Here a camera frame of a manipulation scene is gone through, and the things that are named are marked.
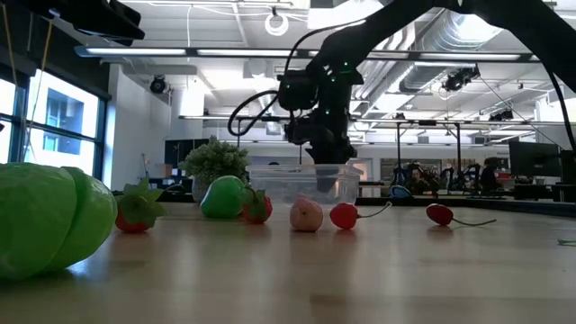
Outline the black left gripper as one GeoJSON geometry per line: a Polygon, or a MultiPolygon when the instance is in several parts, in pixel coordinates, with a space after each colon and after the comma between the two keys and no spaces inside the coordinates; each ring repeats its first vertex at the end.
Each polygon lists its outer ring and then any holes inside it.
{"type": "Polygon", "coordinates": [[[20,0],[31,12],[46,18],[58,17],[86,34],[93,34],[130,46],[143,40],[141,15],[119,0],[20,0]]]}

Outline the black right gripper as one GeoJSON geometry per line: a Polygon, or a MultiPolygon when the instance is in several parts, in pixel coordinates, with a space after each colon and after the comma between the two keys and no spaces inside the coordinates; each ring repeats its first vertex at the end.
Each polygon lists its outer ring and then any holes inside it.
{"type": "MultiPolygon", "coordinates": [[[[361,85],[360,76],[327,76],[317,86],[316,104],[309,113],[292,116],[283,126],[293,144],[308,142],[307,152],[316,163],[346,163],[357,156],[347,135],[352,87],[361,85]]],[[[317,189],[328,193],[338,178],[338,166],[316,165],[317,189]]]]}

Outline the red toy cherry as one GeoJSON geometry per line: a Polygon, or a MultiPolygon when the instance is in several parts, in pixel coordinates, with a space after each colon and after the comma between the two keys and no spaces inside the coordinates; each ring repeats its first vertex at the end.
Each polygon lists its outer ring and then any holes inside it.
{"type": "Polygon", "coordinates": [[[496,222],[496,220],[487,220],[487,221],[480,222],[480,223],[470,223],[470,222],[458,220],[455,218],[452,210],[450,210],[448,207],[446,207],[442,204],[439,204],[439,203],[430,204],[426,208],[426,215],[433,222],[435,222],[437,225],[445,226],[445,227],[450,225],[452,222],[456,222],[458,224],[461,224],[464,226],[470,226],[470,227],[478,227],[478,226],[483,226],[483,225],[487,225],[487,224],[491,224],[493,222],[496,222]]]}
{"type": "Polygon", "coordinates": [[[332,223],[342,230],[351,230],[359,219],[371,218],[392,207],[391,202],[387,202],[379,211],[368,215],[359,213],[355,205],[350,203],[339,203],[329,213],[332,223]]]}

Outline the pink toy peach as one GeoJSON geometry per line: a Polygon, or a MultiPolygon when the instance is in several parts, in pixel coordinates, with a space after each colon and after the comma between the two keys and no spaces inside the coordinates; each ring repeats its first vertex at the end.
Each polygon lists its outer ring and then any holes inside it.
{"type": "Polygon", "coordinates": [[[316,232],[323,222],[323,210],[313,200],[299,196],[290,209],[290,224],[296,231],[316,232]]]}

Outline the clear plastic tupperware container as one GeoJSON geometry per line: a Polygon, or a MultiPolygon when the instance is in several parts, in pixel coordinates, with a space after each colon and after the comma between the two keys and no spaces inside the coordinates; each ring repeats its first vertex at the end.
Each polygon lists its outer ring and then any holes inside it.
{"type": "Polygon", "coordinates": [[[317,189],[316,165],[248,166],[250,184],[265,190],[273,204],[292,205],[305,196],[323,207],[354,203],[364,172],[347,165],[337,165],[337,179],[328,193],[317,189]]]}

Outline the red toy strawberry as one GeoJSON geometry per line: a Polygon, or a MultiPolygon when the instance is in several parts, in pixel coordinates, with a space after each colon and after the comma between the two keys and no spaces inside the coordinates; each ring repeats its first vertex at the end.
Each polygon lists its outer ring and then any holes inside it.
{"type": "Polygon", "coordinates": [[[156,220],[167,214],[165,207],[158,202],[164,191],[149,187],[149,177],[138,184],[126,184],[122,192],[114,193],[118,213],[115,225],[118,230],[139,234],[155,226],[156,220]]]}
{"type": "Polygon", "coordinates": [[[251,224],[264,224],[271,216],[273,205],[265,190],[245,188],[245,198],[240,217],[251,224]]]}

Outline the large green toy vegetable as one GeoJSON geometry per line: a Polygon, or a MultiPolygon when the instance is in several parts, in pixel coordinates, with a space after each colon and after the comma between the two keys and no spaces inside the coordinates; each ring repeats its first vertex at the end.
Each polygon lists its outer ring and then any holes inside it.
{"type": "Polygon", "coordinates": [[[0,280],[87,259],[110,235],[116,213],[112,192],[79,168],[0,164],[0,280]]]}

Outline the overhead beam with light strips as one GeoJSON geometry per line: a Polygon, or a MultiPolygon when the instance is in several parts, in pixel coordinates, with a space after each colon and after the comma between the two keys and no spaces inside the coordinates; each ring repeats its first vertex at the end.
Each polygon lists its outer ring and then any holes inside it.
{"type": "MultiPolygon", "coordinates": [[[[287,59],[289,49],[252,48],[111,48],[75,47],[82,58],[212,58],[212,59],[287,59]]],[[[374,50],[365,60],[431,61],[431,62],[488,62],[488,63],[539,63],[537,56],[529,52],[498,53],[488,51],[438,52],[415,50],[374,50]]]]}

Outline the person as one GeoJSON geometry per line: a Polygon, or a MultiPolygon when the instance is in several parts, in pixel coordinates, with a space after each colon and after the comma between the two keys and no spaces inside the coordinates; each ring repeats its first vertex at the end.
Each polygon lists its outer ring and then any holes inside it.
{"type": "Polygon", "coordinates": [[[498,159],[496,157],[487,157],[484,160],[484,168],[481,172],[481,189],[485,193],[498,190],[500,183],[497,180],[495,171],[498,166],[498,159]]]}
{"type": "Polygon", "coordinates": [[[421,195],[430,190],[430,184],[419,166],[411,169],[408,188],[414,195],[421,195]]]}

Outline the green plant in white pot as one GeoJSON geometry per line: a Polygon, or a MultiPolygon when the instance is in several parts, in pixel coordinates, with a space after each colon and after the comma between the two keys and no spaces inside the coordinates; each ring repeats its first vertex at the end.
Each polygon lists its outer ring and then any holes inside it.
{"type": "Polygon", "coordinates": [[[211,136],[207,143],[191,150],[178,163],[178,168],[193,179],[192,195],[200,203],[210,184],[221,176],[235,176],[247,181],[248,151],[211,136]]]}

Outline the black ceiling mounted device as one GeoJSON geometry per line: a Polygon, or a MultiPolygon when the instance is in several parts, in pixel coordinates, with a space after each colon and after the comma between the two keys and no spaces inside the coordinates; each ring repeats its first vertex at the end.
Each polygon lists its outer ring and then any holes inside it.
{"type": "Polygon", "coordinates": [[[447,75],[447,79],[442,84],[442,88],[447,92],[459,91],[480,75],[481,73],[477,66],[459,68],[447,75]]]}

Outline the black computer monitor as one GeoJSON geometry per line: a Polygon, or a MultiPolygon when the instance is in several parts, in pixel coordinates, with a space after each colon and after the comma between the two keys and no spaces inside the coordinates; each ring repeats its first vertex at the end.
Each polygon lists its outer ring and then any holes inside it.
{"type": "Polygon", "coordinates": [[[508,150],[513,176],[561,176],[560,151],[557,145],[510,142],[508,150]]]}

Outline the black metal gantry frame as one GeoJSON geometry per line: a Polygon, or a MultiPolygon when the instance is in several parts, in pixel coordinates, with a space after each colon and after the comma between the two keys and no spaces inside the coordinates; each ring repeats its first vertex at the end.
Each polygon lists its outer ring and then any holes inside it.
{"type": "Polygon", "coordinates": [[[233,137],[241,149],[248,151],[254,165],[303,165],[307,158],[306,146],[291,143],[284,132],[285,120],[264,116],[236,118],[232,124],[233,137]]]}
{"type": "Polygon", "coordinates": [[[441,126],[449,132],[456,139],[456,152],[457,152],[457,172],[462,171],[462,141],[461,141],[461,123],[458,121],[439,121],[439,120],[398,120],[396,124],[396,148],[397,148],[397,162],[398,167],[401,166],[401,136],[404,131],[401,131],[401,125],[407,124],[410,128],[412,126],[420,127],[436,127],[441,126]]]}

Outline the dark window frame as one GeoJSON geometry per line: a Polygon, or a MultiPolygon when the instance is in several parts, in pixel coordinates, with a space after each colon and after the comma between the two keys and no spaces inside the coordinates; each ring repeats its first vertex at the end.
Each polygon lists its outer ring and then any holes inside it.
{"type": "Polygon", "coordinates": [[[0,164],[77,167],[100,178],[107,102],[51,73],[0,64],[0,164]]]}

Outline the black wall screen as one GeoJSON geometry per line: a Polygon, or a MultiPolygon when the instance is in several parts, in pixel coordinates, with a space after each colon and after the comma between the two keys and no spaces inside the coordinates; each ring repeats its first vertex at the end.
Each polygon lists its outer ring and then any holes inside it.
{"type": "Polygon", "coordinates": [[[207,144],[208,139],[171,139],[165,141],[165,164],[177,168],[185,157],[201,145],[207,144]]]}

